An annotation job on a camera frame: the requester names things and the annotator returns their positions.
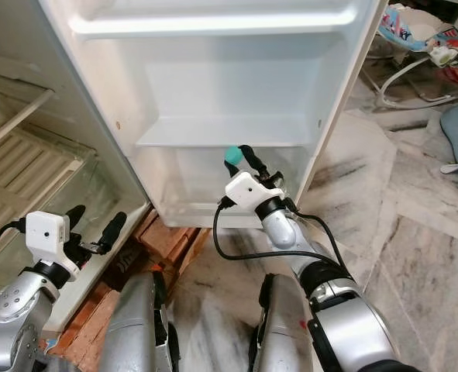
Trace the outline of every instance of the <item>open refrigerator door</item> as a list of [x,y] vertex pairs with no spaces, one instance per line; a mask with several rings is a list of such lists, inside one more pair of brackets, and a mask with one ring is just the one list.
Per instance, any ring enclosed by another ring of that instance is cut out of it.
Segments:
[[[294,200],[307,190],[386,2],[40,4],[163,221],[209,227],[231,146],[255,148]],[[240,208],[221,223],[260,225]]]
[[[34,2],[0,2],[0,227],[28,212],[86,212],[75,227],[95,241],[124,211],[127,222],[113,250],[92,257],[66,285],[45,326],[61,332],[149,204],[94,106],[64,59]],[[24,235],[0,240],[0,289],[33,265]]]

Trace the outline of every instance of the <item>refrigerator shelf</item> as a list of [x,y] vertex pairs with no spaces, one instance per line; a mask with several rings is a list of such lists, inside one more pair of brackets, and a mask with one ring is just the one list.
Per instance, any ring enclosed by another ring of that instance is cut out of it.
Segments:
[[[21,129],[0,140],[0,227],[39,208],[84,160]],[[7,233],[0,250],[15,235]]]
[[304,146],[309,137],[306,118],[299,115],[160,117],[136,146]]
[[0,141],[3,140],[18,124],[35,112],[44,102],[54,95],[54,91],[47,89],[22,110],[17,112],[10,120],[0,123]]
[[[5,152],[0,152],[0,180],[6,182],[4,177],[10,178],[16,174],[21,178],[18,180],[19,184],[23,184],[18,194],[33,195],[25,205],[20,205],[19,210],[22,212],[10,210],[7,205],[3,205],[5,202],[12,207],[11,200],[0,202],[0,216],[2,212],[6,213],[2,216],[5,219],[0,220],[0,226],[10,219],[25,215],[29,210],[38,209],[62,215],[75,205],[82,204],[86,207],[85,213],[72,231],[81,234],[84,241],[91,242],[101,237],[103,229],[118,211],[127,214],[126,224],[112,251],[104,256],[92,257],[77,280],[65,284],[60,290],[60,298],[54,304],[50,319],[43,329],[43,337],[57,337],[94,285],[96,278],[119,251],[146,211],[147,204],[140,204],[117,191],[116,183],[110,178],[101,158],[96,156],[93,149],[40,127],[24,124],[23,130],[12,131],[0,146],[5,146]],[[24,160],[33,152],[40,155]],[[26,166],[28,161],[32,161],[31,164],[36,164],[37,167]],[[51,175],[45,180],[45,174]],[[6,189],[10,189],[16,182],[17,178],[8,186],[0,187],[0,194],[4,192],[9,195],[12,190]],[[6,237],[0,241],[0,290],[13,282],[24,267],[33,265],[32,254],[25,247],[25,236],[15,231],[11,233],[12,235],[6,233]]]

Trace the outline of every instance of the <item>white marble tile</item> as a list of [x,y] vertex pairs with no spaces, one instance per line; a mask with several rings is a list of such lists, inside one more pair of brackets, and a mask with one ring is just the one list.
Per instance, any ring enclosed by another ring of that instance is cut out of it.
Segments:
[[365,284],[395,213],[384,197],[396,154],[395,146],[375,122],[342,114],[309,191],[303,212],[323,218],[346,247],[344,259],[356,265]]
[[[230,254],[268,250],[266,236],[253,229],[221,229],[219,241]],[[208,239],[168,305],[179,335],[182,371],[247,370],[251,332],[260,320],[258,297],[268,273],[290,275],[291,270],[281,258],[224,260]]]
[[[434,371],[458,370],[458,239],[400,217],[380,260],[410,323],[390,317],[393,332],[412,327]],[[375,291],[383,290],[371,281],[367,294]]]
[[386,130],[387,137],[398,147],[402,147],[403,144],[412,145],[412,151],[419,156],[451,163],[454,161],[453,149],[440,127],[441,115],[441,112],[432,110],[429,112],[429,117],[424,120],[425,127],[409,129],[409,124],[398,126],[395,130]]
[[384,130],[423,128],[434,113],[441,108],[420,108],[416,110],[390,110],[372,112],[361,108],[350,108],[346,112],[362,119],[375,121]]
[[358,77],[347,99],[344,110],[364,109],[371,111],[371,109],[374,108],[374,102],[374,91],[370,89],[369,84],[361,77]]
[[402,215],[458,238],[458,175],[440,173],[442,164],[405,143],[392,168],[389,188]]
[[382,314],[398,348],[400,361],[422,372],[435,372],[430,365],[429,351],[420,340],[411,319],[406,315],[402,301],[381,263],[375,266],[365,295]]

